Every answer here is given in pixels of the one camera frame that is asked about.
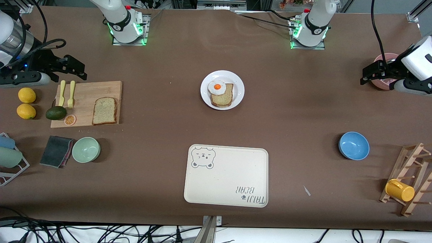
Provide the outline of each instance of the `yellow mug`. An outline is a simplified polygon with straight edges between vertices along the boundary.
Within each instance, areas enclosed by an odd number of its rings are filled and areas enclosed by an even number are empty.
[[[416,191],[412,186],[404,184],[396,179],[391,179],[385,185],[385,193],[402,201],[411,201]]]

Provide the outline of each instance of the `toast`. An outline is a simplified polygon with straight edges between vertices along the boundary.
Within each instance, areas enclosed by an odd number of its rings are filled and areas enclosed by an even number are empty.
[[[95,101],[92,125],[117,124],[117,102],[112,97]]]
[[[226,90],[225,93],[220,95],[220,96],[216,96],[213,95],[211,96],[211,101],[212,101],[212,105],[216,106],[216,107],[220,107],[220,108],[225,108],[231,105],[232,103],[232,89],[234,87],[234,84],[232,83],[227,83],[226,84]]]

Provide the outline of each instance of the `white plate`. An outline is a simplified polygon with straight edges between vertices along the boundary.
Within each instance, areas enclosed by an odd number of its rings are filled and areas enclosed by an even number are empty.
[[[234,86],[232,88],[232,103],[228,107],[220,108],[217,106],[212,105],[211,101],[211,93],[208,90],[208,85],[213,80],[222,80],[225,83],[233,83]],[[245,96],[245,86],[243,84],[243,81],[240,79],[239,76],[237,76],[235,73],[225,70],[219,70],[212,72],[211,74],[207,75],[207,77],[204,78],[203,82],[201,83],[201,97],[203,98],[204,102],[210,106],[213,109],[216,110],[229,110],[234,107],[236,107],[238,104],[240,104],[241,100],[243,99],[243,96]]]
[[[268,202],[268,153],[261,148],[194,144],[184,199],[190,203],[263,208]]]

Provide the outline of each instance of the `pink bowl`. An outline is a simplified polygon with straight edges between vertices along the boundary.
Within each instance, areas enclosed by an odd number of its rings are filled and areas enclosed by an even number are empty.
[[[384,53],[384,56],[385,56],[385,60],[388,62],[388,61],[390,61],[391,59],[395,59],[395,58],[397,58],[398,55],[395,54],[395,53]],[[377,56],[377,58],[375,58],[375,61],[374,61],[374,62],[376,62],[377,60],[382,60],[382,55]],[[396,81],[396,79],[392,79],[392,78],[387,78],[387,79],[375,79],[375,80],[372,80],[372,83],[373,83],[375,86],[377,86],[378,88],[382,89],[382,90],[390,90],[390,88],[388,87],[388,85],[389,85],[391,82],[394,82],[394,81]]]

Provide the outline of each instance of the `fried egg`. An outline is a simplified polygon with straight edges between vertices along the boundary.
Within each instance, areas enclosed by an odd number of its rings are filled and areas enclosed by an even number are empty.
[[[210,93],[220,96],[223,95],[226,91],[226,85],[223,81],[211,81],[209,83],[208,89]]]

